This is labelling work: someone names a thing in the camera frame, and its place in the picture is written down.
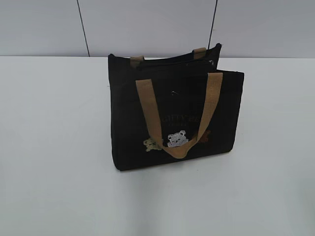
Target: brown fabric strap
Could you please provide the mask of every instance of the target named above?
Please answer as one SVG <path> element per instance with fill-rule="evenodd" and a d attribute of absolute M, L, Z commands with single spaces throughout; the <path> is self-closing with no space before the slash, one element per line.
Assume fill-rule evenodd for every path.
<path fill-rule="evenodd" d="M 217 107 L 222 84 L 222 73 L 208 73 L 205 104 L 198 133 L 187 143 L 180 147 L 164 147 L 162 141 L 161 122 L 158 114 L 158 105 L 154 94 L 151 80 L 137 80 L 136 86 L 143 114 L 147 123 L 150 137 L 167 153 L 177 159 L 182 159 L 187 155 L 191 147 L 198 143 L 199 139 L 206 131 L 212 115 Z"/>
<path fill-rule="evenodd" d="M 197 48 L 193 50 L 193 59 L 200 59 L 206 56 L 206 48 Z"/>
<path fill-rule="evenodd" d="M 130 57 L 130 66 L 136 68 L 144 61 L 144 56 Z"/>

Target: white bear patch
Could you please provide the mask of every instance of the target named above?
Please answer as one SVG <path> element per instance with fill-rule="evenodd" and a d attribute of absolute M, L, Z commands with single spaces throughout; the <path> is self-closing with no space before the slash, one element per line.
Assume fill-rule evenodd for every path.
<path fill-rule="evenodd" d="M 175 134 L 169 134 L 167 136 L 169 140 L 169 142 L 167 143 L 167 146 L 169 148 L 173 148 L 173 147 L 179 147 L 187 143 L 188 139 L 186 138 L 185 134 L 186 134 L 186 131 L 184 130 L 181 130 L 180 132 L 175 133 Z"/>

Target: gray wall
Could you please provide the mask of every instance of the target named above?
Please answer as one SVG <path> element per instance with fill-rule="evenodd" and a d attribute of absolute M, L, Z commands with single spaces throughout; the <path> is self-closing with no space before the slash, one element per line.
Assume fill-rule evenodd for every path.
<path fill-rule="evenodd" d="M 79 0 L 92 57 L 207 45 L 215 0 Z M 223 57 L 315 58 L 314 0 L 219 0 Z M 0 56 L 87 56 L 76 0 L 0 0 Z"/>

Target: black canvas bag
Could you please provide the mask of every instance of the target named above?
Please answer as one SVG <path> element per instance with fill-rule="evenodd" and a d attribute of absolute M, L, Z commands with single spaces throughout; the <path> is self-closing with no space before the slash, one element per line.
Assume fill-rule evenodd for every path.
<path fill-rule="evenodd" d="M 160 60 L 109 55 L 112 155 L 117 169 L 232 149 L 244 74 L 217 70 L 220 49 L 217 44 L 198 58 L 194 52 Z"/>

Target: bear appliqué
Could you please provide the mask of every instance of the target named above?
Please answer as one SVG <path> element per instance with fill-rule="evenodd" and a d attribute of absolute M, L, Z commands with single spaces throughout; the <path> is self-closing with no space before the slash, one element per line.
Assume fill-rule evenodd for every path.
<path fill-rule="evenodd" d="M 161 147 L 151 138 L 148 138 L 147 140 L 143 141 L 143 145 L 147 147 L 146 151 L 151 150 L 162 150 Z"/>
<path fill-rule="evenodd" d="M 188 139 L 185 136 L 186 131 L 181 130 L 178 133 L 175 134 L 169 134 L 167 136 L 169 142 L 167 143 L 167 146 L 169 148 L 173 148 L 173 147 L 179 147 L 185 143 L 188 142 Z"/>
<path fill-rule="evenodd" d="M 201 136 L 201 138 L 199 139 L 198 143 L 206 143 L 209 141 L 208 139 L 208 135 L 211 133 L 210 130 L 206 130 L 203 135 Z"/>

